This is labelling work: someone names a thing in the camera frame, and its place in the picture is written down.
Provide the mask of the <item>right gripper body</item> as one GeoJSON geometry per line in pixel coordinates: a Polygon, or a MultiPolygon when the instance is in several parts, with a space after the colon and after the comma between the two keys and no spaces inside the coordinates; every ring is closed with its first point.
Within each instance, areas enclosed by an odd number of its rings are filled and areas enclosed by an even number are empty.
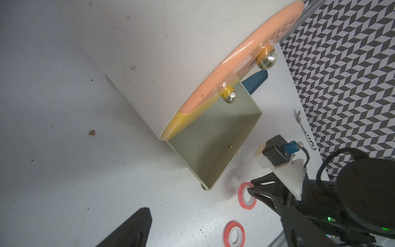
{"type": "Polygon", "coordinates": [[[343,206],[338,196],[327,195],[315,180],[305,180],[301,200],[293,199],[291,205],[321,230],[340,230],[343,206]]]}

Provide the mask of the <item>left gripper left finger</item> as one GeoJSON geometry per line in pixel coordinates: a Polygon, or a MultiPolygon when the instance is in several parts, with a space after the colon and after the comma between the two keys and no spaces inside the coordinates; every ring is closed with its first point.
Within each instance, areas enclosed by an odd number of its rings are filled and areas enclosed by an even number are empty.
{"type": "Polygon", "coordinates": [[[145,247],[151,225],[150,209],[140,208],[97,247],[145,247]]]}

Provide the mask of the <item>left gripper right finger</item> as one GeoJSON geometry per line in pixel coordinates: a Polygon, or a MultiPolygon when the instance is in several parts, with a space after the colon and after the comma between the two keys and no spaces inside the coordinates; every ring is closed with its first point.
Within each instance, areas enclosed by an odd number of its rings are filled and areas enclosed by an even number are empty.
{"type": "Polygon", "coordinates": [[[281,223],[289,247],[336,247],[326,234],[292,206],[285,206],[281,223]]]}

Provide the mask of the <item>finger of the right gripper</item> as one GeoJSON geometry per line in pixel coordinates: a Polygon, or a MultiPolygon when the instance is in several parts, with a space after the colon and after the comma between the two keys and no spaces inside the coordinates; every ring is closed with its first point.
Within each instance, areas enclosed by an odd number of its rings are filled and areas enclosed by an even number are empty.
{"type": "Polygon", "coordinates": [[[251,183],[253,186],[247,190],[248,193],[279,216],[282,216],[284,207],[296,205],[295,197],[273,172],[251,180],[251,183]]]}

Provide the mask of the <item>red tape roll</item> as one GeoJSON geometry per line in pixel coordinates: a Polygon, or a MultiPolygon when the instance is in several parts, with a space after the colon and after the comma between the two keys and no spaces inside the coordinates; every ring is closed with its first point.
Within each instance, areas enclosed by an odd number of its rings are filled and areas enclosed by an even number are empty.
{"type": "Polygon", "coordinates": [[[244,182],[238,189],[238,201],[240,206],[245,210],[252,210],[257,203],[257,199],[248,192],[248,189],[252,187],[254,187],[252,183],[244,182]]]}
{"type": "Polygon", "coordinates": [[[243,226],[235,221],[230,221],[224,230],[223,242],[225,247],[244,247],[246,234],[243,226]]]}

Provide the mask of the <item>pale green bottom drawer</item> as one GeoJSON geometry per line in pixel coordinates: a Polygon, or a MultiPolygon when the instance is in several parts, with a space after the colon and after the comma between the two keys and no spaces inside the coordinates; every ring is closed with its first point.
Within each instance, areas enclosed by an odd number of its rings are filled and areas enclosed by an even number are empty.
{"type": "Polygon", "coordinates": [[[250,93],[238,83],[237,99],[219,99],[167,143],[205,190],[215,185],[261,117],[250,93]]]}

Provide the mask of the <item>yellow drawer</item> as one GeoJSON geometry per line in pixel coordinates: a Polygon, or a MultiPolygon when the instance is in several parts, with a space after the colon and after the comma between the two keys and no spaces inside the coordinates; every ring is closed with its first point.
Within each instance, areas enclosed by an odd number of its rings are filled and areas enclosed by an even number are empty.
{"type": "Polygon", "coordinates": [[[214,103],[216,103],[220,98],[227,99],[231,98],[231,102],[233,103],[236,100],[236,91],[233,87],[228,86],[224,90],[222,90],[219,94],[212,97],[210,100],[205,102],[203,105],[198,107],[190,114],[183,114],[178,112],[171,122],[167,125],[164,130],[160,140],[161,141],[169,141],[182,130],[184,130],[188,125],[194,122],[199,116],[201,116],[206,110],[208,110],[214,103]]]}

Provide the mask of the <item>orange top drawer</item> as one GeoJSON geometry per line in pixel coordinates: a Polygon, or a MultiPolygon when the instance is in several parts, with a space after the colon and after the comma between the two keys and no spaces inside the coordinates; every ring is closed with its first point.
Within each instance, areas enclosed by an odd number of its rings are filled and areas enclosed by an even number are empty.
{"type": "Polygon", "coordinates": [[[297,22],[303,1],[222,1],[189,28],[197,44],[190,77],[194,92],[185,101],[176,119],[194,120],[219,98],[235,93],[234,87],[255,65],[275,49],[297,22]]]}

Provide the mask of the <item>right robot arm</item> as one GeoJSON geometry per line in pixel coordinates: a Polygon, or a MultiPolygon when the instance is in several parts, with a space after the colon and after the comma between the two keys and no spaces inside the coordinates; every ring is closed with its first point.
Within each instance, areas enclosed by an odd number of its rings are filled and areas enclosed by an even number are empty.
{"type": "Polygon", "coordinates": [[[276,212],[290,247],[392,247],[395,163],[342,148],[302,176],[300,196],[270,173],[251,181],[249,195],[276,212]]]}

